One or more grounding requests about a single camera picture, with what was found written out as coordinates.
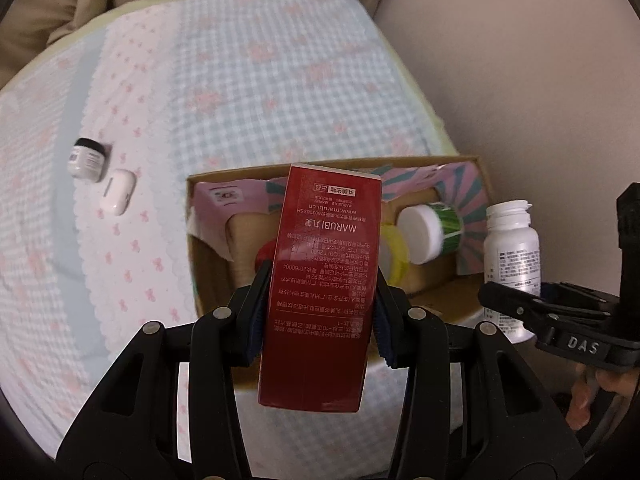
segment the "yellow lid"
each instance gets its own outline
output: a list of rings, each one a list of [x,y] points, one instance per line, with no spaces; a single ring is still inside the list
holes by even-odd
[[[409,268],[409,248],[395,225],[380,226],[378,266],[390,286],[398,286]]]

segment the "white supplement bottle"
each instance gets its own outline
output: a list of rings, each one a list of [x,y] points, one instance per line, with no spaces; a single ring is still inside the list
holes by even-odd
[[[484,281],[501,283],[540,295],[540,242],[531,228],[526,200],[512,200],[487,208],[489,234],[484,240]],[[484,318],[496,324],[512,343],[533,337],[522,322],[486,308]]]

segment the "black mount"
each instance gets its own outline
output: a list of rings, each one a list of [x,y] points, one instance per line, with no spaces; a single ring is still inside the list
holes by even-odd
[[[619,298],[570,283],[544,283],[540,298],[485,283],[480,303],[521,320],[545,352],[614,372],[640,365],[640,184],[631,184],[618,197],[616,209],[622,249]],[[590,423],[577,433],[585,452],[595,449],[614,397],[597,392]]]
[[[638,188],[631,193],[637,205]],[[636,206],[629,208],[619,200],[618,208],[619,216],[622,211],[623,219],[632,218],[638,225]],[[640,248],[640,235],[634,233],[624,240]],[[630,323],[637,319],[638,295],[632,283],[640,272],[640,251],[629,252],[624,243],[621,236],[620,302],[566,284],[545,286],[542,298],[536,298],[487,283],[479,297],[485,306],[523,320],[539,335],[538,346],[545,351],[627,370],[638,362],[639,342],[629,335],[639,333],[638,325]],[[260,350],[270,276],[271,262],[264,262],[254,282],[238,289],[228,307],[196,323],[165,329],[152,321],[139,330],[58,450],[56,461],[70,480],[254,478],[242,442],[230,367],[248,366]],[[625,298],[633,308],[621,307]],[[629,478],[637,467],[638,397],[613,436],[585,464],[582,447],[560,411],[495,325],[483,322],[472,330],[444,324],[427,310],[411,307],[404,292],[387,286],[378,273],[374,331],[387,365],[409,368],[386,478],[613,480]],[[574,345],[572,337],[580,342]],[[580,348],[582,338],[586,351]],[[177,457],[180,362],[190,362],[193,464]],[[463,378],[464,422],[452,435],[450,363],[460,363]]]

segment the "white jar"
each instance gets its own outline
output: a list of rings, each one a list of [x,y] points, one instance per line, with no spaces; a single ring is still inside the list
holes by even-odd
[[[80,137],[71,148],[66,168],[74,178],[98,182],[102,175],[105,157],[106,150],[100,142]]]
[[[463,223],[455,209],[442,202],[405,207],[398,215],[396,227],[407,243],[409,261],[414,265],[457,251],[463,234]]]
[[[540,295],[540,242],[531,228],[526,200],[492,205],[486,210],[489,234],[484,240],[484,281]],[[486,308],[484,318],[495,323],[512,343],[533,334],[522,322]]]

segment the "white jar lid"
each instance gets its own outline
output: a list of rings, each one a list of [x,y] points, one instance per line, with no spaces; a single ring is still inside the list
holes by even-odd
[[[524,227],[531,224],[527,210],[531,204],[527,200],[510,200],[489,206],[486,209],[487,227]]]
[[[436,259],[442,252],[444,231],[436,212],[420,204],[402,209],[396,227],[409,247],[409,261],[420,265]]]

